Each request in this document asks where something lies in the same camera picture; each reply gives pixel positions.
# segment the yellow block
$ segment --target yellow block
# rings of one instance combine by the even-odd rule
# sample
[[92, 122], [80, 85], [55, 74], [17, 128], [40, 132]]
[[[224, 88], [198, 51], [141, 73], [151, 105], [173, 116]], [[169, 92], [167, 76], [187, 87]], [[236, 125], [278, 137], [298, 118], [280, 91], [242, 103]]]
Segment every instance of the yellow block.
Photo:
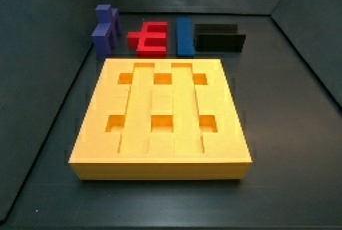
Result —
[[107, 59], [69, 158], [80, 179], [242, 179], [251, 157], [218, 59]]

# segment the black rectangular block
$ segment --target black rectangular block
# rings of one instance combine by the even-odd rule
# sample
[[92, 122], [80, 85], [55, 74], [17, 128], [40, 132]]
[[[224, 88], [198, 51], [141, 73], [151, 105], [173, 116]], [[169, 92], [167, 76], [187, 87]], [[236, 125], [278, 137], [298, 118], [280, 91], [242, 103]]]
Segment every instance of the black rectangular block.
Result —
[[238, 34], [235, 24], [196, 24], [196, 51], [242, 52], [246, 34]]

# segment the red e-shaped block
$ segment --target red e-shaped block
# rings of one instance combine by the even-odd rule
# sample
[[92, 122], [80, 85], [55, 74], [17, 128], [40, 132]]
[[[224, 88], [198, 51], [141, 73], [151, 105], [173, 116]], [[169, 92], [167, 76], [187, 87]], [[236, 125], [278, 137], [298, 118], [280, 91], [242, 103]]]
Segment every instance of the red e-shaped block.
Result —
[[167, 22], [144, 22], [141, 32], [128, 32], [127, 42], [137, 58], [165, 58]]

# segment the building block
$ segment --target building block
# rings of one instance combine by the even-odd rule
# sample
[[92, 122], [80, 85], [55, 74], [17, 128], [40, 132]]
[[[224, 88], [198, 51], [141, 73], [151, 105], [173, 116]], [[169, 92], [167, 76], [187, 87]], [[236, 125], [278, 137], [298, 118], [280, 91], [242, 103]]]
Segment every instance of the building block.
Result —
[[176, 18], [176, 55], [179, 57], [194, 57], [194, 38], [189, 18]]
[[104, 59], [111, 54], [113, 47], [112, 25], [109, 23], [97, 24], [91, 36], [97, 58]]
[[105, 60], [69, 165], [83, 180], [242, 179], [251, 157], [220, 60]]
[[144, 22], [141, 32], [128, 32], [127, 43], [137, 58], [165, 58], [167, 22]]
[[196, 24], [196, 51], [242, 52], [246, 34], [238, 34], [235, 24]]
[[112, 54], [112, 48], [117, 43], [117, 36], [121, 33], [119, 22], [119, 10], [109, 4], [97, 5], [96, 9], [97, 26], [92, 33], [92, 42], [97, 59], [105, 59]]

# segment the blue block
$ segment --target blue block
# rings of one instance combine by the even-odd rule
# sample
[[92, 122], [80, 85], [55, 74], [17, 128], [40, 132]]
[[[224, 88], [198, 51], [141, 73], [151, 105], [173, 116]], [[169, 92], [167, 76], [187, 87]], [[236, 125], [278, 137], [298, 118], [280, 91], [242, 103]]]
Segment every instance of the blue block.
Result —
[[112, 22], [112, 6], [109, 4], [97, 5], [95, 12], [97, 17], [97, 23]]
[[97, 24], [92, 32], [92, 42], [96, 50], [97, 59], [103, 60], [105, 57], [112, 54], [112, 25], [111, 23]]
[[119, 10], [112, 8], [109, 4], [100, 4], [95, 12], [99, 24], [92, 33], [92, 42], [97, 59], [105, 59], [112, 54], [112, 48], [117, 43], [117, 35], [121, 33]]
[[112, 9], [112, 23], [115, 25], [116, 35], [121, 34], [121, 24], [119, 19], [119, 10], [116, 8]]
[[176, 55], [179, 57], [194, 57], [192, 28], [188, 17], [176, 18]]

